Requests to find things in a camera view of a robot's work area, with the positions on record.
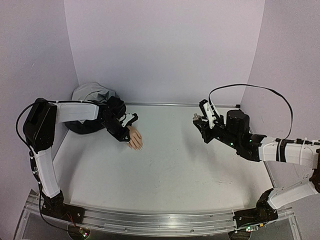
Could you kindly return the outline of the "clear nail polish bottle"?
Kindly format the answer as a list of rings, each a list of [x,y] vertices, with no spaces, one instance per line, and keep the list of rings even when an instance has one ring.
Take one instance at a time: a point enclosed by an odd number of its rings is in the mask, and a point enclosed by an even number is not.
[[[197,113],[194,113],[193,117],[192,117],[192,120],[193,121],[201,121],[202,120],[202,116],[198,115]]]

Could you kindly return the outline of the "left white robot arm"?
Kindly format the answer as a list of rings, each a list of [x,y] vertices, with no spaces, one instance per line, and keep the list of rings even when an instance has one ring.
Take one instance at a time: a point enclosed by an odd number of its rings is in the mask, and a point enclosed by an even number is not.
[[[127,113],[125,103],[116,97],[107,102],[38,98],[25,111],[28,116],[19,138],[29,149],[32,174],[49,199],[61,193],[52,159],[57,124],[93,121],[119,142],[129,142],[128,127],[139,118],[136,113]]]

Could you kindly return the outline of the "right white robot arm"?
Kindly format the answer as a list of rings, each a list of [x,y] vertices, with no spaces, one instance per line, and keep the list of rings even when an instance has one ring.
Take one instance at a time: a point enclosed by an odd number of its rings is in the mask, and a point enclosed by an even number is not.
[[[320,143],[316,140],[296,140],[250,133],[250,118],[241,110],[229,110],[226,122],[211,111],[194,114],[192,121],[208,144],[213,139],[233,148],[241,158],[252,162],[289,163],[307,167],[311,176],[302,177],[291,186],[277,187],[261,199],[273,210],[320,192]]]

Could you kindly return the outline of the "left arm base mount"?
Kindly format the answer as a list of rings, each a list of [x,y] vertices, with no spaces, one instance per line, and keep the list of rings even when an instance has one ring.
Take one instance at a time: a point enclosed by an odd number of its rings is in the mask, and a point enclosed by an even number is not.
[[[40,212],[43,215],[69,221],[73,224],[81,224],[83,222],[85,209],[77,205],[65,203],[62,191],[54,197],[48,197],[42,192],[41,197],[43,198],[43,204],[40,207]]]

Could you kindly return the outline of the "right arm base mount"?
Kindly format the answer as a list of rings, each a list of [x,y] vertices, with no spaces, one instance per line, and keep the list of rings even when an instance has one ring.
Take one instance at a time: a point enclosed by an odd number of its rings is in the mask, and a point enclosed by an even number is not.
[[[237,210],[234,212],[233,220],[235,221],[237,230],[249,226],[266,224],[278,219],[277,210],[273,209],[268,203],[269,195],[272,190],[273,188],[265,191],[256,202],[254,208]]]

